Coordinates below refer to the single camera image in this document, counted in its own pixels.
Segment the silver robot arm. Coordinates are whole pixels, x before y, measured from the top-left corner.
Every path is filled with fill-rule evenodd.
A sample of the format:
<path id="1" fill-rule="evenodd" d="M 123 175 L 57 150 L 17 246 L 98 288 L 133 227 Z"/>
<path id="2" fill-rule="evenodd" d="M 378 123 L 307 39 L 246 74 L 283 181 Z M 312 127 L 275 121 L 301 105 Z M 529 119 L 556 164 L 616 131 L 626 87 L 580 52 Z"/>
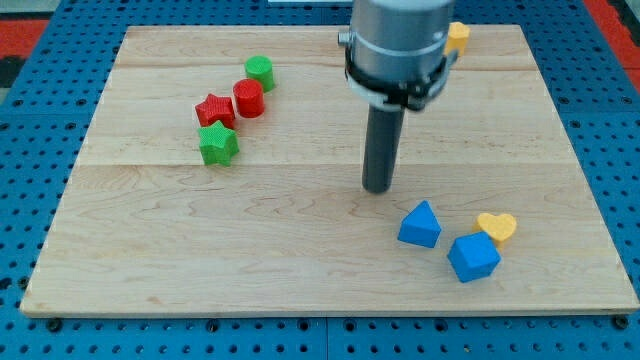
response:
<path id="1" fill-rule="evenodd" d="M 453 0 L 354 0 L 349 28 L 338 33 L 352 91 L 376 110 L 423 110 L 458 57 L 445 53 L 454 7 Z"/>

